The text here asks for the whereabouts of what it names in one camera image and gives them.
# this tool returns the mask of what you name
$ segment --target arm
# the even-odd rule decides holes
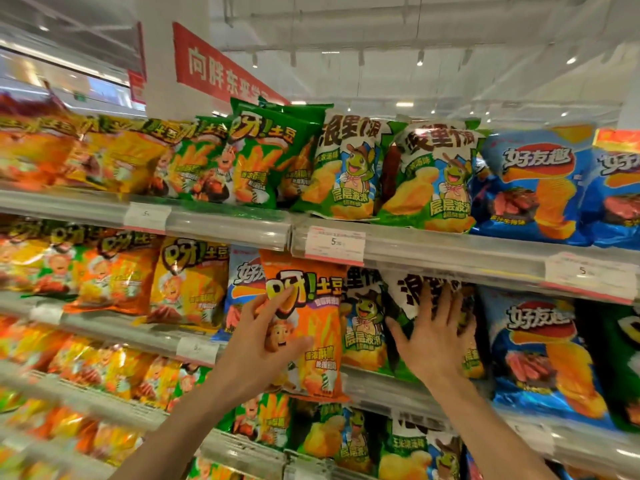
[[[442,290],[435,317],[431,287],[422,287],[420,311],[411,340],[400,325],[387,318],[400,357],[441,405],[460,433],[485,480],[556,480],[544,460],[519,437],[464,377],[462,358],[474,343],[475,323],[458,335],[462,293]],[[425,360],[424,351],[429,351]]]
[[[276,353],[264,349],[267,326],[276,309],[294,287],[269,300],[258,316],[255,310],[266,295],[244,306],[233,337],[202,386],[188,393],[160,428],[110,477],[111,480],[177,480],[204,438],[222,416],[265,390],[277,373],[311,348],[302,337]]]

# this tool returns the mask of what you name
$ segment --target white pillar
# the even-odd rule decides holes
[[[640,130],[640,61],[631,76],[631,88],[620,111],[618,129]]]
[[[209,40],[209,0],[136,0],[142,23],[147,85],[145,102],[151,118],[191,120],[211,115],[214,98],[176,82],[173,22]]]

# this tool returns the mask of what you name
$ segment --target left hand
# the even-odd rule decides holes
[[[286,370],[289,362],[313,346],[313,337],[299,337],[289,339],[285,347],[274,353],[264,348],[271,319],[295,289],[293,286],[287,288],[270,300],[266,294],[260,295],[243,307],[240,321],[222,358],[205,382],[205,385],[209,383],[220,391],[229,409],[264,392],[276,376]],[[256,309],[263,304],[256,316]]]

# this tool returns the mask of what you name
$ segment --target white ceiling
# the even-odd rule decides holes
[[[42,36],[44,12],[57,45],[138,67],[132,0],[0,2],[0,29]],[[372,116],[402,100],[411,116],[611,124],[640,50],[640,0],[211,0],[210,12],[212,45],[280,94]]]

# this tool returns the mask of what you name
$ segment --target hand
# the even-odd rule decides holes
[[[407,367],[436,395],[437,391],[460,378],[463,357],[475,344],[476,321],[471,316],[466,329],[458,334],[463,296],[460,291],[451,297],[451,285],[442,287],[438,309],[432,317],[433,298],[427,282],[420,293],[420,309],[415,318],[411,339],[407,339],[400,324],[387,317],[398,354]]]
[[[205,382],[221,391],[224,401],[229,402],[229,409],[264,392],[276,376],[287,369],[289,362],[313,346],[313,337],[299,337],[289,339],[286,346],[274,353],[264,348],[271,319],[296,289],[293,286],[287,288],[270,300],[267,300],[267,295],[260,295],[243,307],[240,321],[222,358]],[[263,304],[256,316],[256,309]]]

